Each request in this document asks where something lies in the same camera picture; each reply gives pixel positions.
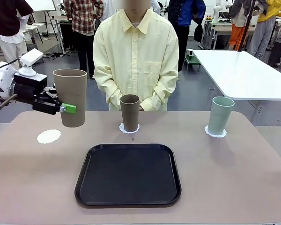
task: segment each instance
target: dark brown cup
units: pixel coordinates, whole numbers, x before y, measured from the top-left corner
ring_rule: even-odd
[[[62,124],[76,128],[84,124],[87,73],[78,69],[53,71],[58,99],[62,103],[75,105],[76,114],[61,113]]]
[[[120,102],[125,131],[136,131],[139,123],[140,98],[137,95],[124,95]]]

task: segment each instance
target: yellow shirt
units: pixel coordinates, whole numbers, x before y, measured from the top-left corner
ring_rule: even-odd
[[[145,111],[167,110],[176,88],[178,38],[171,23],[148,9],[134,28],[124,10],[103,21],[94,39],[94,78],[110,110],[135,94]]]
[[[272,16],[281,17],[281,0],[267,0],[267,5],[266,15],[260,14],[257,22],[265,21]]]

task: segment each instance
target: green cup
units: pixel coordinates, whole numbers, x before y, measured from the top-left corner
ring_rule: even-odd
[[[213,135],[221,135],[226,127],[234,101],[228,97],[214,97],[212,99],[208,131]]]

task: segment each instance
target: shirt collar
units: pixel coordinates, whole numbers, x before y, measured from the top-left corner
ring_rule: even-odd
[[[151,20],[152,10],[148,9],[141,23],[138,25],[138,29],[143,33],[147,34],[148,26]],[[120,9],[120,19],[122,22],[123,31],[126,32],[129,28],[133,27],[130,20],[128,19],[125,11]]]

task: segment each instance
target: cup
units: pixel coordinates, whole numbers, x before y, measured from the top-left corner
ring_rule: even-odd
[[[226,127],[234,101],[228,97],[214,97],[212,99],[208,131],[213,135],[221,135]]]
[[[139,123],[140,98],[137,95],[124,95],[120,102],[125,131],[136,131]]]
[[[76,106],[76,113],[61,113],[62,124],[76,128],[84,124],[87,73],[78,69],[53,71],[58,99],[61,103]]]

